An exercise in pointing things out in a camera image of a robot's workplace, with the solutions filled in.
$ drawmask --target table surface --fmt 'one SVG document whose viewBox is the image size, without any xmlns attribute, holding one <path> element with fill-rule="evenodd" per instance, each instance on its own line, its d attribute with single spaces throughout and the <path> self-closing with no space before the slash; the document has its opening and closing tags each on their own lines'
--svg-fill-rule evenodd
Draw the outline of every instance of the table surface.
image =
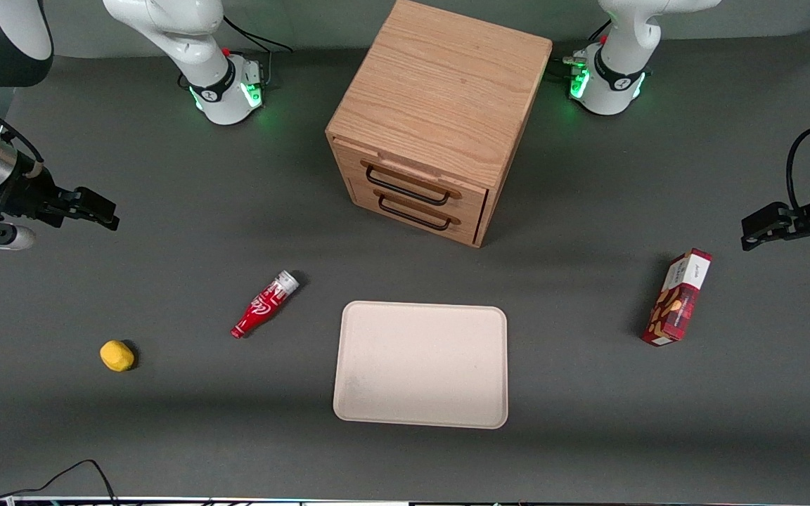
<svg viewBox="0 0 810 506">
<path fill-rule="evenodd" d="M 479 250 L 348 200 L 323 131 L 363 56 L 276 55 L 231 127 L 166 58 L 58 60 L 20 91 L 9 118 L 57 182 L 122 223 L 0 253 L 0 493 L 96 458 L 122 495 L 810 504 L 810 246 L 739 245 L 810 127 L 810 33 L 666 41 L 618 117 L 544 82 Z M 810 140 L 796 177 L 806 200 Z M 638 336 L 691 247 L 714 254 L 697 313 L 654 349 Z M 232 339 L 281 269 L 307 284 Z M 506 425 L 337 419 L 354 300 L 502 308 Z M 139 369 L 105 369 L 109 339 Z M 91 470 L 51 492 L 103 494 Z"/>
</svg>

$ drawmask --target plastic tray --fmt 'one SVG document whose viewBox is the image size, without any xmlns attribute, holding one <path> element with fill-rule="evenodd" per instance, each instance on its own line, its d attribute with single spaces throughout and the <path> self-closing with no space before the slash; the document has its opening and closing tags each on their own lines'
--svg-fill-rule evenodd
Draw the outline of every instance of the plastic tray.
<svg viewBox="0 0 810 506">
<path fill-rule="evenodd" d="M 508 419 L 506 327 L 495 307 L 351 302 L 333 410 L 350 422 L 498 429 Z"/>
</svg>

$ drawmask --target red cardboard box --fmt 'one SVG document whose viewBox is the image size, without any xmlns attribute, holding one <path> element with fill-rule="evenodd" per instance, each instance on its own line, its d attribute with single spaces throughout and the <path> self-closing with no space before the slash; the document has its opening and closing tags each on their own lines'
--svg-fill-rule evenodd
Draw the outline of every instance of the red cardboard box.
<svg viewBox="0 0 810 506">
<path fill-rule="evenodd" d="M 683 339 L 710 265 L 711 255 L 700 249 L 692 249 L 671 262 L 643 333 L 644 342 L 664 346 Z"/>
</svg>

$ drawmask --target drawer handle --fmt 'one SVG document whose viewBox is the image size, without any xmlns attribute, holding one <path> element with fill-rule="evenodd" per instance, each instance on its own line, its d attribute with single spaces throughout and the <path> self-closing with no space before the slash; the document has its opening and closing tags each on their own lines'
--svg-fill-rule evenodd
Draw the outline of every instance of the drawer handle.
<svg viewBox="0 0 810 506">
<path fill-rule="evenodd" d="M 367 172 L 364 173 L 364 176 L 367 176 L 368 181 L 370 181 L 371 183 L 374 183 L 374 185 L 380 186 L 382 188 L 386 188 L 387 190 L 391 190 L 391 191 L 396 192 L 396 193 L 401 193 L 402 195 L 405 195 L 407 197 L 411 197 L 411 198 L 413 198 L 415 200 L 419 200 L 421 202 L 425 202 L 426 204 L 443 205 L 443 204 L 446 204 L 446 201 L 449 200 L 450 193 L 448 191 L 446 191 L 446 195 L 443 195 L 443 198 L 441 198 L 439 200 L 431 199 L 430 197 L 421 195 L 420 193 L 412 192 L 411 190 L 402 188 L 401 186 L 395 186 L 395 185 L 392 185 L 392 183 L 387 183 L 386 181 L 380 181 L 380 179 L 377 179 L 376 177 L 371 176 L 371 173 L 373 173 L 373 165 L 369 164 L 367 166 Z"/>
<path fill-rule="evenodd" d="M 446 223 L 444 223 L 442 225 L 437 225 L 437 224 L 431 223 L 431 222 L 429 222 L 427 220 L 421 220 L 421 218 L 416 218 L 414 216 L 411 216 L 410 214 L 407 214 L 407 212 L 402 212 L 402 211 L 399 211 L 398 209 L 393 209 L 388 205 L 384 205 L 383 200 L 385 200 L 385 199 L 386 199 L 385 195 L 380 195 L 380 199 L 379 199 L 379 201 L 377 201 L 377 204 L 380 205 L 380 209 L 382 209 L 383 211 L 389 212 L 389 214 L 395 214 L 396 216 L 399 216 L 399 218 L 405 218 L 408 221 L 414 221 L 418 225 L 423 225 L 424 227 L 427 227 L 427 228 L 433 228 L 433 230 L 435 230 L 435 231 L 444 231 L 444 230 L 446 230 L 446 228 L 449 228 L 449 224 L 452 222 L 452 218 L 446 218 Z"/>
</svg>

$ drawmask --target wooden box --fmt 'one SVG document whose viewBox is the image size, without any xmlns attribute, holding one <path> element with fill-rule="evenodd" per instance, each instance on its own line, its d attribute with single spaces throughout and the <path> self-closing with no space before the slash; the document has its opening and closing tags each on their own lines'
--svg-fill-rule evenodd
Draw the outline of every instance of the wooden box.
<svg viewBox="0 0 810 506">
<path fill-rule="evenodd" d="M 354 204 L 479 247 L 551 52 L 398 0 L 327 126 Z"/>
</svg>

